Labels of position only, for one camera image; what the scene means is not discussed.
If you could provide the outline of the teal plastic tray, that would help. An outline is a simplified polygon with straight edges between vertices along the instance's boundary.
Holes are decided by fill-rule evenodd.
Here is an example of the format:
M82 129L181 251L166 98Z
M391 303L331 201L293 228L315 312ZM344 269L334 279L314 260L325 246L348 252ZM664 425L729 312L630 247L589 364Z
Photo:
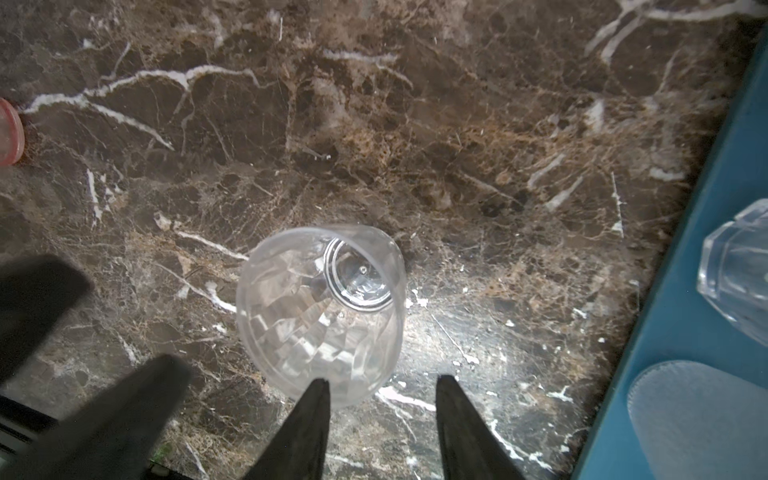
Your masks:
M635 378L657 363L693 360L766 386L766 347L728 325L696 290L705 237L766 195L767 33L762 31L572 478L652 478L631 425L627 399Z

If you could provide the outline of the frosted grey cup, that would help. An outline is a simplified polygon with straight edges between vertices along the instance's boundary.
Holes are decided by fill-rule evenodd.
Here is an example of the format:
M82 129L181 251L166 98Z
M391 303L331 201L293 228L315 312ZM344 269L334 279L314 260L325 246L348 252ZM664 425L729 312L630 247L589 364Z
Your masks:
M767 389L708 365L668 361L642 372L627 400L657 479L765 479Z

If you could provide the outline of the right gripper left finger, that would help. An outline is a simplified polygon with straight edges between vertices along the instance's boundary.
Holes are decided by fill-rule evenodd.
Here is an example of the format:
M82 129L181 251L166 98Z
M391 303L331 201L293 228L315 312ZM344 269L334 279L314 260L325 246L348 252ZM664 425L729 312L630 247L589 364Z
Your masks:
M313 380L244 479L321 479L330 403L329 382Z

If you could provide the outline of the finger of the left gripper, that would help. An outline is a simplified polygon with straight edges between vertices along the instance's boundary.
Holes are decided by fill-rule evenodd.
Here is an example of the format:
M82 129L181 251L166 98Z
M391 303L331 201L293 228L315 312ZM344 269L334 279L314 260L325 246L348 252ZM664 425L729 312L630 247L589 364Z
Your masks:
M61 317L92 289L68 262L39 255L1 266L1 381L43 343Z
M146 362L40 436L5 467L5 477L141 478L190 378L174 356Z

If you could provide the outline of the pink plastic cup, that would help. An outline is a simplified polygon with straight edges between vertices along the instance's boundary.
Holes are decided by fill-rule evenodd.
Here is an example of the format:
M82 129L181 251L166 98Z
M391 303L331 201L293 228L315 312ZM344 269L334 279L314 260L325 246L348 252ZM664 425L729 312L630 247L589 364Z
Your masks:
M16 108L6 99L0 99L1 104L1 165L10 166L17 163L25 149L25 133Z

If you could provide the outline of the clear textured cup front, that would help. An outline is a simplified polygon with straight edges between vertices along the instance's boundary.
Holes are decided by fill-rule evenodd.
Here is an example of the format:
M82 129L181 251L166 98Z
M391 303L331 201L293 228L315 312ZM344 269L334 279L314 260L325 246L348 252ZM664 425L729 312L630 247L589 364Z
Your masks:
M261 241L236 291L240 339L266 382L297 400L315 379L334 409L391 378L406 318L404 258L365 225L289 229Z

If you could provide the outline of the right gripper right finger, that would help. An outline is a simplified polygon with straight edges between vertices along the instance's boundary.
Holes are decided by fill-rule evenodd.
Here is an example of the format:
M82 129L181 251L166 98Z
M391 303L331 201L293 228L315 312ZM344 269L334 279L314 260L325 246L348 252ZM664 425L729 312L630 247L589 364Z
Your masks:
M436 423L445 479L524 479L450 375L436 382Z

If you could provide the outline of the tall clear textured cup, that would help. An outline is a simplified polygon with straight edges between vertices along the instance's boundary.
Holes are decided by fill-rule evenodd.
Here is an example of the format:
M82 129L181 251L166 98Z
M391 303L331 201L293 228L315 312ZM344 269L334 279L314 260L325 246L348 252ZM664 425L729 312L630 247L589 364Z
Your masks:
M767 344L767 201L760 199L703 241L697 291L734 328Z

